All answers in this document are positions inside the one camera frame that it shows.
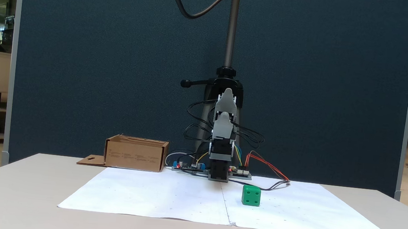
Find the grey pivoting gripper finger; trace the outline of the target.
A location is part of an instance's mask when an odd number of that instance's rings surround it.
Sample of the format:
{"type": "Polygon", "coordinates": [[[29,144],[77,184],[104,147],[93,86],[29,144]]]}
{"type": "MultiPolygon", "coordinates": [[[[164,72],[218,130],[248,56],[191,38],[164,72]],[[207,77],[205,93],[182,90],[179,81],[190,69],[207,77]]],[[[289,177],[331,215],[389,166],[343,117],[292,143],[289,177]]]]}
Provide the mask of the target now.
{"type": "Polygon", "coordinates": [[[230,139],[233,135],[233,121],[233,114],[218,111],[214,120],[212,137],[215,139],[230,139]]]}

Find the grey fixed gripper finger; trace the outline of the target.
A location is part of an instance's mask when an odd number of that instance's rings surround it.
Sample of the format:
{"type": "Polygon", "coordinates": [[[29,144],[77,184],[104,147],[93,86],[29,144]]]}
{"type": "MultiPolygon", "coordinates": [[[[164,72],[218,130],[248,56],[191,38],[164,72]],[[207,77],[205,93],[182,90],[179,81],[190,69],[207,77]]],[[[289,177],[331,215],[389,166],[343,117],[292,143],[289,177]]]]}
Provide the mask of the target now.
{"type": "Polygon", "coordinates": [[[217,99],[218,103],[224,104],[236,104],[236,96],[232,88],[226,88],[222,93],[218,95],[217,99]]]}

